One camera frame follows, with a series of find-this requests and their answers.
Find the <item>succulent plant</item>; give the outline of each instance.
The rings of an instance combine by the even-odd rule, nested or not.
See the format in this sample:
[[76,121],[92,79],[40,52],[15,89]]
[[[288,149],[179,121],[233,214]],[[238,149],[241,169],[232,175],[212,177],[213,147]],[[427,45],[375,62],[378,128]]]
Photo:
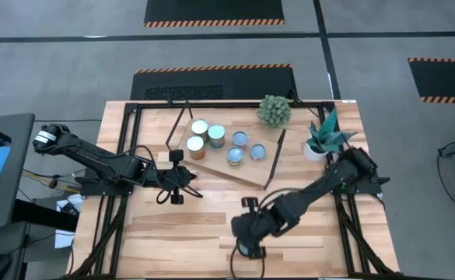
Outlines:
[[289,100],[282,96],[265,96],[260,102],[258,118],[271,128],[288,123],[291,118],[291,108],[289,108],[288,102]]
[[308,139],[306,143],[313,148],[316,152],[339,152],[339,146],[343,145],[357,132],[348,133],[343,131],[334,131],[338,116],[336,108],[327,116],[326,120],[320,126],[318,131],[314,122],[310,125],[309,129],[312,133],[312,138]]

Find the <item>tin can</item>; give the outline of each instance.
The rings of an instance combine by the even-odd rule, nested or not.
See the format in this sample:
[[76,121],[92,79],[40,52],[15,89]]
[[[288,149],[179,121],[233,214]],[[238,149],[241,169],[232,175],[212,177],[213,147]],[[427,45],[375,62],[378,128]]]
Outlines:
[[240,147],[241,149],[244,149],[246,147],[246,143],[248,143],[248,136],[246,135],[246,133],[244,133],[242,131],[234,132],[233,144],[236,147]]
[[191,136],[186,142],[187,149],[192,159],[202,159],[206,155],[205,142],[200,136]]
[[214,124],[208,129],[208,138],[213,148],[222,148],[226,143],[226,129],[220,124]]
[[240,147],[232,147],[227,151],[227,162],[231,166],[239,166],[243,162],[243,150]]
[[266,154],[267,151],[265,151],[265,147],[262,144],[255,144],[251,147],[250,156],[254,161],[264,160]]
[[203,138],[203,141],[205,143],[208,141],[208,123],[205,120],[198,119],[196,121],[193,121],[191,130],[194,134]]

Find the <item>white pot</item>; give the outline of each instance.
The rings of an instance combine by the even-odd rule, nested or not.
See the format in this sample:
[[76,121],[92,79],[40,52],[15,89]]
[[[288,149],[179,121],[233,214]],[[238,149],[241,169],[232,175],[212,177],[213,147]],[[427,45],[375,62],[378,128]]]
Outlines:
[[328,152],[323,153],[314,152],[306,142],[303,144],[303,155],[305,155],[306,159],[308,160],[319,162],[326,158],[327,153]]

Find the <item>orange and black striped edge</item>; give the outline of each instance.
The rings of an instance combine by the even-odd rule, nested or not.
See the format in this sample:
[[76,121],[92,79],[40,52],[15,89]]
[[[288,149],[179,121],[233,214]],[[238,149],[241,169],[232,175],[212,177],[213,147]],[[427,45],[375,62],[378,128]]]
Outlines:
[[255,69],[255,68],[291,68],[291,65],[288,64],[288,63],[285,63],[285,64],[268,64],[268,65],[230,65],[230,66],[154,68],[154,69],[139,69],[139,70],[135,70],[134,71],[134,75],[141,74],[141,73],[157,73],[157,72],[185,72],[185,71]]
[[[409,62],[414,61],[429,61],[429,62],[455,62],[455,58],[409,58]],[[453,96],[423,96],[422,102],[426,103],[451,103],[455,104],[455,97]]]
[[210,19],[153,21],[144,23],[144,27],[249,26],[282,24],[284,24],[283,19]]

